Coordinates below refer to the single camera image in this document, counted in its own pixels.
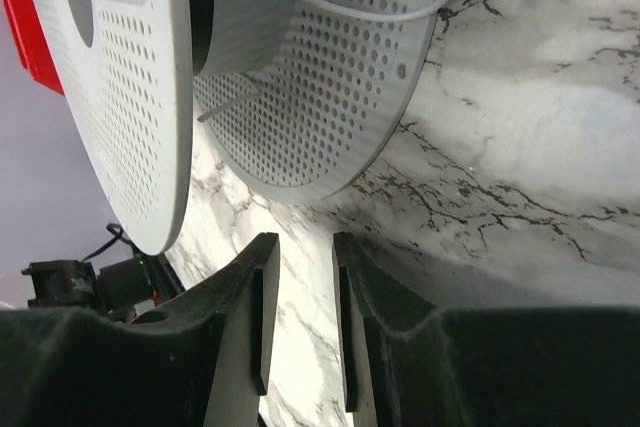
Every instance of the marble surface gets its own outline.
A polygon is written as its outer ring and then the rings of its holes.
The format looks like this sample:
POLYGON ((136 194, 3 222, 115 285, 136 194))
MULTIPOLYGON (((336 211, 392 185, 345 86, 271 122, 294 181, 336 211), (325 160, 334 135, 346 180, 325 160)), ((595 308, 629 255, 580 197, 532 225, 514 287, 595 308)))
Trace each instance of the marble surface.
POLYGON ((273 426, 342 426, 331 236, 442 306, 640 304, 640 0, 455 0, 396 133, 309 206, 249 191, 195 124, 187 286, 259 232, 282 266, 273 426))

